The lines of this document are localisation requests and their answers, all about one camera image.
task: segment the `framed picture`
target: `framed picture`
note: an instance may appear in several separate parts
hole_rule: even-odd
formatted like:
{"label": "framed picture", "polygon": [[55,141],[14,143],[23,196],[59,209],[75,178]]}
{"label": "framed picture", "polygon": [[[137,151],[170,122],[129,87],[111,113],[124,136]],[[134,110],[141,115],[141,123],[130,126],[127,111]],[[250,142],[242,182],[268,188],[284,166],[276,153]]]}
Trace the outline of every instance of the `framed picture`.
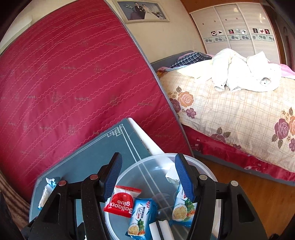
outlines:
{"label": "framed picture", "polygon": [[124,22],[169,22],[161,4],[156,1],[113,0]]}

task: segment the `wardrobe door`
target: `wardrobe door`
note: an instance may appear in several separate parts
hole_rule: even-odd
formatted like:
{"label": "wardrobe door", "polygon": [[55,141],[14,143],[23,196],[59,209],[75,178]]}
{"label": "wardrobe door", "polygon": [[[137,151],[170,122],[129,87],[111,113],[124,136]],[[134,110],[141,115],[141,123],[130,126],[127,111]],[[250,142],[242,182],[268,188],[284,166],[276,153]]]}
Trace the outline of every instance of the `wardrobe door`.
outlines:
{"label": "wardrobe door", "polygon": [[273,63],[280,63],[280,56],[273,28],[260,4],[238,3],[245,22],[250,30],[256,53],[263,51]]}
{"label": "wardrobe door", "polygon": [[215,7],[230,42],[231,49],[244,57],[255,55],[246,22],[236,4]]}
{"label": "wardrobe door", "polygon": [[226,33],[214,7],[191,13],[200,32],[208,54],[215,55],[225,48],[230,48]]}

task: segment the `plaid bedspread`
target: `plaid bedspread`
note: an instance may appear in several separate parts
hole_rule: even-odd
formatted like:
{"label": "plaid bedspread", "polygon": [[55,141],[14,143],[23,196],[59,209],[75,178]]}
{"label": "plaid bedspread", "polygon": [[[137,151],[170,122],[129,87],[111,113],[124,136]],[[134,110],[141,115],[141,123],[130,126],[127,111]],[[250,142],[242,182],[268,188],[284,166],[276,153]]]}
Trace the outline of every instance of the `plaid bedspread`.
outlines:
{"label": "plaid bedspread", "polygon": [[199,84],[177,70],[160,81],[182,124],[295,172],[295,80],[282,77],[263,93],[217,92],[212,80]]}

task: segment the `black stripe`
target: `black stripe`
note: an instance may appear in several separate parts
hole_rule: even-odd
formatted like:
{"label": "black stripe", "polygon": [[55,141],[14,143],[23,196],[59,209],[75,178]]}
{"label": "black stripe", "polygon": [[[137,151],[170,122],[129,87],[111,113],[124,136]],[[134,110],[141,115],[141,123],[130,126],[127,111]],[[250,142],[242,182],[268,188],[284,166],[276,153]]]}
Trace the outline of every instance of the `black stripe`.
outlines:
{"label": "black stripe", "polygon": [[157,228],[158,228],[158,231],[159,231],[161,240],[164,240],[164,237],[163,237],[163,234],[162,234],[162,230],[161,230],[159,221],[156,221],[156,225],[157,225]]}

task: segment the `orange flower print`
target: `orange flower print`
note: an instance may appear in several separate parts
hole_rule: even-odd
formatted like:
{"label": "orange flower print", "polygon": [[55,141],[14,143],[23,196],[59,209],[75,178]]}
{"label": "orange flower print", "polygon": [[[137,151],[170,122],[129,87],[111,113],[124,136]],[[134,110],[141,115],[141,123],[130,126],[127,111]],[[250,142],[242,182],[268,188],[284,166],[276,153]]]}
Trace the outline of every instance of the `orange flower print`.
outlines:
{"label": "orange flower print", "polygon": [[189,92],[181,92],[178,94],[178,99],[181,106],[187,108],[191,106],[194,102],[194,96],[189,94]]}
{"label": "orange flower print", "polygon": [[295,135],[295,116],[290,117],[289,126],[290,126],[290,133],[292,134],[292,136],[294,136]]}

